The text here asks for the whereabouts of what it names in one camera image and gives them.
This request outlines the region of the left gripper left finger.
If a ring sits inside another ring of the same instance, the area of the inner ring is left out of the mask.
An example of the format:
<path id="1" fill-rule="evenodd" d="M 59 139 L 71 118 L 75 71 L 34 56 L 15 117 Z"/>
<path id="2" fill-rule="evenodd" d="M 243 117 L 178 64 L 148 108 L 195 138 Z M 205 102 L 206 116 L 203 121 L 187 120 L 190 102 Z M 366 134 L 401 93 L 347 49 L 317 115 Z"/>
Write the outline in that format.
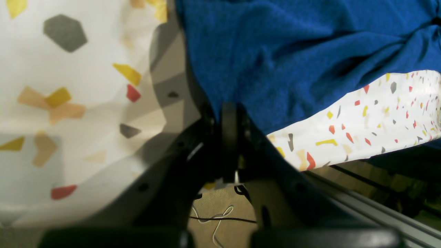
<path id="1" fill-rule="evenodd" d="M 195 248 L 187 228 L 193 201 L 218 178 L 208 159 L 215 136 L 214 114 L 202 117 L 116 200 L 72 226 L 47 231 L 40 248 Z"/>

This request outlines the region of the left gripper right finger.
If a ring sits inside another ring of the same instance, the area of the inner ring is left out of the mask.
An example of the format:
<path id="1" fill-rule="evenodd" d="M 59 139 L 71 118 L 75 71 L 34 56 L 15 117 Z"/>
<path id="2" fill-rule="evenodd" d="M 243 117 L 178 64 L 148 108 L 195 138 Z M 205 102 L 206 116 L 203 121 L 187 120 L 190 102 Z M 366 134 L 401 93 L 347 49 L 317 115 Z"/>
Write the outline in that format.
<path id="1" fill-rule="evenodd" d="M 404 248 L 393 228 L 356 218 L 293 168 L 242 105 L 220 112 L 224 182 L 246 187 L 258 223 L 252 248 Z"/>

